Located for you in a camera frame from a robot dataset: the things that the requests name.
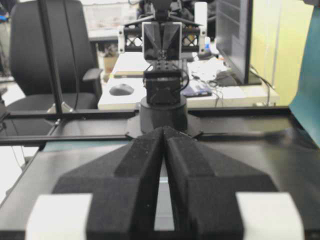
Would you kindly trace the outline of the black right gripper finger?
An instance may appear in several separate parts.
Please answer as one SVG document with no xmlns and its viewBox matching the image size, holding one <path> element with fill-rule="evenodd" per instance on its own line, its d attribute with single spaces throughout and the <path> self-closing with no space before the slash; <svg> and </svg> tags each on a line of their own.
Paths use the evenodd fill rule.
<svg viewBox="0 0 320 240">
<path fill-rule="evenodd" d="M 302 240 L 299 210 L 265 172 L 163 129 L 173 196 L 199 240 Z"/>
<path fill-rule="evenodd" d="M 163 129 L 63 174 L 40 195 L 28 240 L 129 240 L 154 229 Z"/>
</svg>

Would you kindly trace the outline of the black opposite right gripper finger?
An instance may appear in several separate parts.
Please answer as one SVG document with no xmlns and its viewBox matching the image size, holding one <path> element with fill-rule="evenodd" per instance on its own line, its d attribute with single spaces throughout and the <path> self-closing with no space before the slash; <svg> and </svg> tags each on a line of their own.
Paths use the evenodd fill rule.
<svg viewBox="0 0 320 240">
<path fill-rule="evenodd" d="M 165 24 L 163 29 L 162 50 L 166 58 L 179 58 L 180 26 Z"/>
<path fill-rule="evenodd" d="M 161 29 L 159 24 L 144 25 L 144 57 L 159 58 L 162 51 Z"/>
</svg>

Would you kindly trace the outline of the white-framed opposite gripper body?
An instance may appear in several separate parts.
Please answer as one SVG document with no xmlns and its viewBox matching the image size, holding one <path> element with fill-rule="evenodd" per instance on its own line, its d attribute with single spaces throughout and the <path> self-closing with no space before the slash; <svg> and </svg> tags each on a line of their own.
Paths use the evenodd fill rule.
<svg viewBox="0 0 320 240">
<path fill-rule="evenodd" d="M 165 24 L 179 25 L 179 58 L 166 58 L 161 49 L 159 58 L 145 58 L 144 55 L 144 25 L 159 24 L 161 44 L 163 46 L 163 35 Z M 183 21 L 155 21 L 144 20 L 135 21 L 121 25 L 117 29 L 118 34 L 118 52 L 141 52 L 146 61 L 176 61 L 182 58 L 183 53 L 203 53 L 205 51 L 207 28 L 204 25 L 194 22 Z"/>
</svg>

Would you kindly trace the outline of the black robot arm with base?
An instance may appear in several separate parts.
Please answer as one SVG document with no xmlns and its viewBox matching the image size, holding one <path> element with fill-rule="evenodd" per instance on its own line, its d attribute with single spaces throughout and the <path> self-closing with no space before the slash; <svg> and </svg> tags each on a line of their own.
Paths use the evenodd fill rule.
<svg viewBox="0 0 320 240">
<path fill-rule="evenodd" d="M 173 62 L 153 60 L 151 70 L 143 72 L 146 96 L 140 101 L 140 127 L 143 133 L 156 128 L 188 129 L 187 101 L 181 95 L 183 71 Z"/>
</svg>

